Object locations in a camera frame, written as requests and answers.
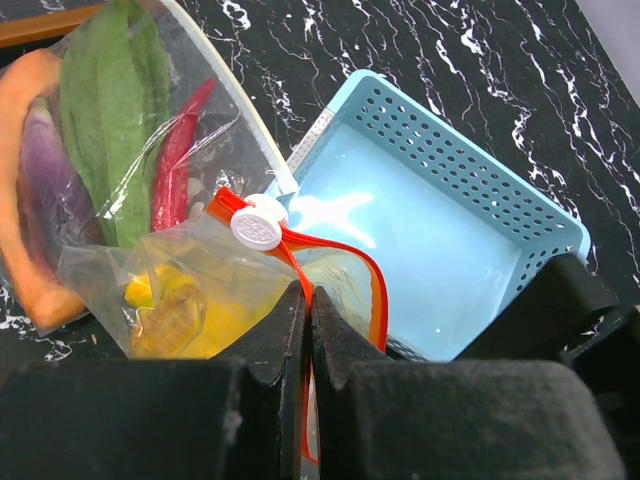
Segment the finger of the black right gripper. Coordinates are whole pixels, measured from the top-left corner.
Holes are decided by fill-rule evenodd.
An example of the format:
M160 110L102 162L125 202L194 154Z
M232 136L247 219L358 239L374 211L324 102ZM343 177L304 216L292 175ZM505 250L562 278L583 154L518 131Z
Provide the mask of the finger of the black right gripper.
M554 256L459 358L555 360L617 305L616 295L576 256Z

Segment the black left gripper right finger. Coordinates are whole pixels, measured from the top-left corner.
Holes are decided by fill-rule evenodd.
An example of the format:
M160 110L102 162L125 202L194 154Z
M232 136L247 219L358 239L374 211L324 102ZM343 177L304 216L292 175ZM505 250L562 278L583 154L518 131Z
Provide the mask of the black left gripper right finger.
M549 361L395 361L318 289L311 308L324 479L621 479L587 386Z

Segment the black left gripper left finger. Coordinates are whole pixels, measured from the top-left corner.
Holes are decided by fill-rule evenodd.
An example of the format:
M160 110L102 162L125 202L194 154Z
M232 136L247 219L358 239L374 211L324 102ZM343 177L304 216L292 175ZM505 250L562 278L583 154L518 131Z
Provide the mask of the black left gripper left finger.
M209 360L31 363L1 388L5 479L296 479L306 302L292 282Z

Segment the yellow starfruit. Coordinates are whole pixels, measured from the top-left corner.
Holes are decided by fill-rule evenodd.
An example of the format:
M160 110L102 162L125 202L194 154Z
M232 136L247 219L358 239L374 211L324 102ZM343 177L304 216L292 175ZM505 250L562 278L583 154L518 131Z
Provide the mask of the yellow starfruit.
M250 296L247 303L228 295L208 295L200 333L180 354L183 359L212 358L259 323L275 306L289 281L277 282L266 294Z

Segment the yellow banana bunch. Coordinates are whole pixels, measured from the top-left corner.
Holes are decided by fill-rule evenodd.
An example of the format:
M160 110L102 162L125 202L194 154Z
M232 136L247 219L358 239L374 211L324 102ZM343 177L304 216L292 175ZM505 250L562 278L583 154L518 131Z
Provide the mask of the yellow banana bunch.
M172 264L134 277L124 300L135 308L130 333L134 358L177 358L200 334L207 312L207 296L194 278Z

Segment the clear bag orange zipper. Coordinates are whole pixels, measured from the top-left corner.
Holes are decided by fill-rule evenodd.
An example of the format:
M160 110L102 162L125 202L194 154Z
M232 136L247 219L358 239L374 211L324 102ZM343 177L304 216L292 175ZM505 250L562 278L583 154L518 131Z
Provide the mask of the clear bag orange zipper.
M67 247L59 260L62 280L79 295L126 355L134 358L130 333L135 308L124 300L134 277L172 264L194 278L206 295L228 295L247 303L277 282L299 282L306 302L301 452L319 464L317 395L312 357L311 308L323 289L340 316L385 352L389 300L381 269L365 252L340 242L291 230L285 208L255 194L239 197L219 190L205 213L142 237L130 250Z

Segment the red chili pepper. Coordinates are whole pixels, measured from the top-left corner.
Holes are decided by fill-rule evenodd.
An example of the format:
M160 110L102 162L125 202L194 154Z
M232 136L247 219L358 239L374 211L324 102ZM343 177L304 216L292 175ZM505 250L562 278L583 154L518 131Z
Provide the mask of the red chili pepper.
M153 181L151 231L171 228L187 218L189 151L200 112L216 80L207 79L187 100L166 136Z

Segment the purple eggplant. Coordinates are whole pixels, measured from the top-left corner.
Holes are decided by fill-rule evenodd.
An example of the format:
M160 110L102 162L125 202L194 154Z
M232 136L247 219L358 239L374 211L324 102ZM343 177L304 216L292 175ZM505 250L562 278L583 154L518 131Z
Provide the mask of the purple eggplant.
M87 188L42 96L31 103L24 123L20 179L36 244L52 268L57 267L65 247L104 242Z

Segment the white dotted zip bag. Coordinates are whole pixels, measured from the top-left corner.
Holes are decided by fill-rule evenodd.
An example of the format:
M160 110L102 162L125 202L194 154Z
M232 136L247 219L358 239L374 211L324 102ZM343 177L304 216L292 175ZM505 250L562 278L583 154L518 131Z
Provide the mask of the white dotted zip bag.
M64 251L135 246L221 187L297 182L225 61L175 1L110 1L1 72L1 282L42 335L86 308Z

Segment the green leaf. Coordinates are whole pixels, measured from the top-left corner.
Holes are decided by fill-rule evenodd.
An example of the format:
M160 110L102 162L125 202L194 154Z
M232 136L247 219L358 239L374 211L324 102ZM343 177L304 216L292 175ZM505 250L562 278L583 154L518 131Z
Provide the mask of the green leaf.
M111 1L72 34L60 70L63 139L109 246L151 225L151 181L169 120L169 56L152 15Z

